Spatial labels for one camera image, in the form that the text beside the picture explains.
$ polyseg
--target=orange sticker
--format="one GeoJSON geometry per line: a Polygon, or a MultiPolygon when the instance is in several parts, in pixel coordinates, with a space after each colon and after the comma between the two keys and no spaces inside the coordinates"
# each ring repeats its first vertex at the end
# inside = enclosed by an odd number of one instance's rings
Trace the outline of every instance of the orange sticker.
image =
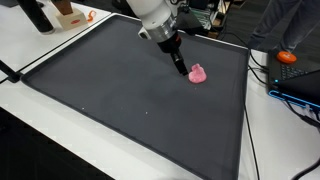
{"type": "Polygon", "coordinates": [[[80,22],[80,19],[72,21],[71,24],[77,24],[78,22],[80,22]]]}

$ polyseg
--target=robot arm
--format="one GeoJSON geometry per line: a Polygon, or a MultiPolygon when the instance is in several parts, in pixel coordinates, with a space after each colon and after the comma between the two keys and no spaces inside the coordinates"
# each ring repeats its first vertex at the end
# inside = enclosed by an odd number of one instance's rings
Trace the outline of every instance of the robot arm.
{"type": "Polygon", "coordinates": [[[181,38],[175,27],[176,21],[166,0],[127,0],[133,12],[141,19],[146,34],[140,36],[154,40],[164,53],[169,53],[182,75],[188,70],[179,51],[181,38]]]}

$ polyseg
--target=cable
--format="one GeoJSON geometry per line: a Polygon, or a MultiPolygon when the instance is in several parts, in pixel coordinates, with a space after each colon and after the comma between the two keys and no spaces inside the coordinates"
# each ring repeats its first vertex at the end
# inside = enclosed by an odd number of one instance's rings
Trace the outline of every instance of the cable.
{"type": "Polygon", "coordinates": [[[304,122],[306,122],[307,124],[314,126],[316,128],[320,128],[320,122],[318,122],[315,119],[312,119],[308,116],[299,114],[296,110],[293,109],[293,107],[291,106],[290,102],[286,99],[286,97],[284,97],[282,94],[280,94],[280,96],[282,96],[282,98],[284,99],[284,101],[287,103],[289,109],[295,114],[297,115],[301,120],[303,120],[304,122]]]}
{"type": "Polygon", "coordinates": [[[302,176],[310,173],[311,171],[315,170],[316,168],[318,168],[320,166],[320,158],[318,159],[318,161],[316,163],[314,163],[313,165],[311,165],[310,167],[308,167],[307,169],[301,171],[300,173],[298,173],[297,175],[295,175],[292,180],[298,180],[300,179],[302,176]]]}
{"type": "Polygon", "coordinates": [[[220,39],[221,41],[223,41],[224,37],[226,37],[226,32],[227,32],[227,27],[228,27],[227,21],[228,21],[228,16],[226,17],[226,20],[224,22],[223,32],[220,33],[221,35],[223,34],[223,37],[220,39]]]}
{"type": "Polygon", "coordinates": [[[178,5],[179,2],[181,2],[181,1],[183,1],[183,0],[176,0],[175,2],[174,2],[174,0],[170,0],[170,3],[171,3],[172,5],[178,5]]]}
{"type": "MultiPolygon", "coordinates": [[[[241,41],[241,43],[243,43],[243,44],[245,45],[245,47],[248,48],[247,43],[245,43],[245,42],[244,42],[239,36],[237,36],[236,34],[231,33],[231,32],[225,32],[224,35],[226,35],[226,34],[233,35],[233,36],[236,37],[239,41],[241,41]]],[[[255,59],[255,58],[253,57],[253,55],[252,55],[251,49],[249,49],[249,51],[250,51],[250,56],[251,56],[253,62],[254,62],[255,64],[257,64],[259,67],[268,70],[268,68],[267,68],[266,66],[263,66],[263,65],[259,64],[259,63],[256,61],[256,59],[255,59]]]]}
{"type": "Polygon", "coordinates": [[[320,121],[320,118],[319,118],[319,112],[318,113],[315,113],[316,114],[316,118],[318,121],[320,121]]]}
{"type": "Polygon", "coordinates": [[[266,71],[265,69],[262,69],[262,68],[255,68],[255,67],[251,67],[253,70],[258,70],[262,73],[265,73],[265,74],[268,74],[268,71],[266,71]]]}
{"type": "Polygon", "coordinates": [[[247,111],[247,106],[246,105],[244,105],[244,112],[246,114],[249,138],[250,138],[251,148],[252,148],[252,154],[253,154],[254,163],[255,163],[255,166],[256,166],[257,180],[260,180],[260,173],[259,173],[258,161],[257,161],[257,157],[256,157],[256,150],[255,150],[254,144],[253,144],[253,138],[252,138],[252,133],[251,133],[251,129],[250,129],[249,116],[248,116],[248,111],[247,111]]]}
{"type": "Polygon", "coordinates": [[[250,49],[250,56],[251,56],[251,58],[252,58],[253,62],[254,62],[254,63],[256,63],[256,65],[258,65],[259,67],[261,67],[261,68],[263,68],[263,69],[265,69],[265,70],[269,71],[269,69],[268,69],[266,66],[262,66],[261,64],[259,64],[259,63],[256,61],[256,59],[255,59],[255,58],[253,57],[253,55],[252,55],[252,51],[251,51],[251,49],[250,49]]]}
{"type": "Polygon", "coordinates": [[[252,69],[252,67],[250,65],[248,65],[249,69],[252,71],[253,75],[257,78],[257,80],[259,82],[261,82],[262,84],[268,85],[266,82],[262,81],[259,76],[256,74],[256,72],[252,69]]]}

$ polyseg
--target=black mat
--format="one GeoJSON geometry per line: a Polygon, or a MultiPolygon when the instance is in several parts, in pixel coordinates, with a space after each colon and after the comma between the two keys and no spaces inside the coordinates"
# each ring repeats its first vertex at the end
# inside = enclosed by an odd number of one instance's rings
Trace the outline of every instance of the black mat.
{"type": "Polygon", "coordinates": [[[207,72],[195,85],[140,28],[112,17],[22,80],[202,178],[237,179],[247,50],[182,34],[187,67],[207,72]]]}

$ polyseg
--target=laptop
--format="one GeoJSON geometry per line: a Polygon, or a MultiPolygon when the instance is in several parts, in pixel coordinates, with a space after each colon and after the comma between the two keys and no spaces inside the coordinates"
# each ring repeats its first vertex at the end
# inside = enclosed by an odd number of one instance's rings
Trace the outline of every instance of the laptop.
{"type": "Polygon", "coordinates": [[[268,53],[268,94],[305,108],[320,109],[320,61],[297,60],[284,64],[268,53]]]}

